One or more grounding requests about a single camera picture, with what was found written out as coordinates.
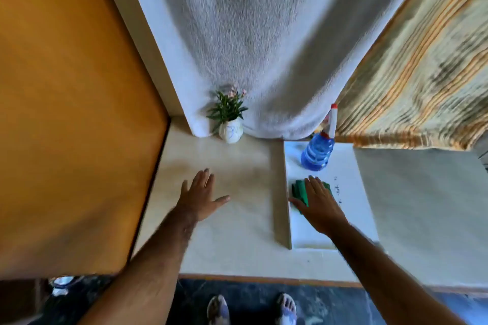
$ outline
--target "white towel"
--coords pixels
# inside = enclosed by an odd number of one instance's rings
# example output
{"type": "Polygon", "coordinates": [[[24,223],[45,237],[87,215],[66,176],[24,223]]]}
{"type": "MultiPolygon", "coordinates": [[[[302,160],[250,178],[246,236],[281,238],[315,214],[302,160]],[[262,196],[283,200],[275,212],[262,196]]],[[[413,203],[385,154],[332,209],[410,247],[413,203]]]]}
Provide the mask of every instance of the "white towel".
{"type": "Polygon", "coordinates": [[[196,136],[210,134],[212,91],[236,84],[248,92],[245,132],[297,139],[403,0],[139,1],[196,136]]]}

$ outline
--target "white vase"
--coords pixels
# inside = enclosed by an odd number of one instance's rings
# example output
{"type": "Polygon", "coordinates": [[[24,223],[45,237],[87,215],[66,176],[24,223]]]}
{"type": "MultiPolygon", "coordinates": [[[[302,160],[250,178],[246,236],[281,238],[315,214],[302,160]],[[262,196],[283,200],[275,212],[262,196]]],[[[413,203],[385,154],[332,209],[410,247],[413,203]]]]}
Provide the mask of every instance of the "white vase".
{"type": "Polygon", "coordinates": [[[242,119],[237,117],[235,120],[224,122],[219,127],[219,135],[228,144],[237,142],[244,132],[242,119]]]}

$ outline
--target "striped fabric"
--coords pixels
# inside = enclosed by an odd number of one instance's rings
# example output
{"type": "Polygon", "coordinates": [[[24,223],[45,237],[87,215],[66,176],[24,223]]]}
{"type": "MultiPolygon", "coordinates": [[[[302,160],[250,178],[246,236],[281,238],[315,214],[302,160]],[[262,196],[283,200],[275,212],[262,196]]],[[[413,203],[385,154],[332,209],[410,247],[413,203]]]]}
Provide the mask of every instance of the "striped fabric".
{"type": "Polygon", "coordinates": [[[470,149],[488,129],[488,0],[406,0],[338,98],[337,140],[470,149]]]}

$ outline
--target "white cutting board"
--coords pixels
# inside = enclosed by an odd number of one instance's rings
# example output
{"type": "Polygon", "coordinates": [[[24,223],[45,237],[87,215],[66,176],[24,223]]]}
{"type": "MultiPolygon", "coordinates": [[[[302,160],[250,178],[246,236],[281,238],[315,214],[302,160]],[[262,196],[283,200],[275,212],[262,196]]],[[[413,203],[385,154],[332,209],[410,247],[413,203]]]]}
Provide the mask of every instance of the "white cutting board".
{"type": "MultiPolygon", "coordinates": [[[[303,180],[308,175],[318,176],[330,184],[332,194],[349,223],[373,242],[379,243],[352,144],[336,143],[327,167],[321,171],[310,171],[302,166],[300,157],[307,144],[308,142],[283,142],[288,196],[292,195],[291,185],[296,180],[303,180]]],[[[332,241],[326,235],[318,233],[290,203],[288,218],[292,249],[336,249],[332,241]]]]}

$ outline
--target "wooden door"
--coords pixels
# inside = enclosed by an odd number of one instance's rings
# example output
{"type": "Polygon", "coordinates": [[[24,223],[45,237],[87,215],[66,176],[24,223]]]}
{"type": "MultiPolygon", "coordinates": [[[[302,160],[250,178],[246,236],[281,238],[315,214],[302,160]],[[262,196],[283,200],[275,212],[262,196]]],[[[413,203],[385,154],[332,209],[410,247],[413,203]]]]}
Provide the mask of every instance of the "wooden door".
{"type": "Polygon", "coordinates": [[[0,0],[0,279],[119,271],[167,125],[112,0],[0,0]]]}

